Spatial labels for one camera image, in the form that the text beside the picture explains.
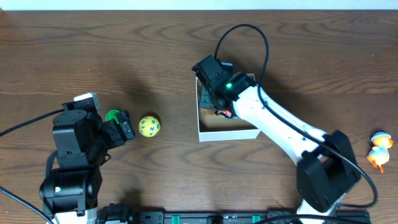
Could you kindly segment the red toy truck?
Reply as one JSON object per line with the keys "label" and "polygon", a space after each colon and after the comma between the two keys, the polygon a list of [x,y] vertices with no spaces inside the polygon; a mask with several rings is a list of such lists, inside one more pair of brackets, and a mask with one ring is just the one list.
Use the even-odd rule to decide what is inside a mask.
{"label": "red toy truck", "polygon": [[238,117],[235,114],[232,114],[232,112],[230,112],[230,111],[216,110],[215,115],[222,116],[222,117],[228,118],[228,119],[238,119]]}

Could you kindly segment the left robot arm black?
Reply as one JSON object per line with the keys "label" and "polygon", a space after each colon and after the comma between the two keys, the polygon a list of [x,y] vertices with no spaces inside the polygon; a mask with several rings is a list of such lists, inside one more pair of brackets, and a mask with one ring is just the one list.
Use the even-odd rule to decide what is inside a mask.
{"label": "left robot arm black", "polygon": [[98,206],[100,166],[109,159],[108,151],[135,137],[130,116],[119,111],[103,121],[95,111],[68,110],[53,123],[59,167],[51,169],[40,186],[44,213],[51,219],[65,212],[82,217]]}

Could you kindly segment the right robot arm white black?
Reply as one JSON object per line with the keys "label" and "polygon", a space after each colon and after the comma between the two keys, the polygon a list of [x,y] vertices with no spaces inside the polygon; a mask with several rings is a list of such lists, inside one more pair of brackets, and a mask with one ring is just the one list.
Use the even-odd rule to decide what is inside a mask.
{"label": "right robot arm white black", "polygon": [[300,223],[325,223],[361,173],[348,137],[327,134],[278,105],[248,75],[209,55],[192,68],[217,109],[228,110],[261,130],[293,160],[303,201]]}

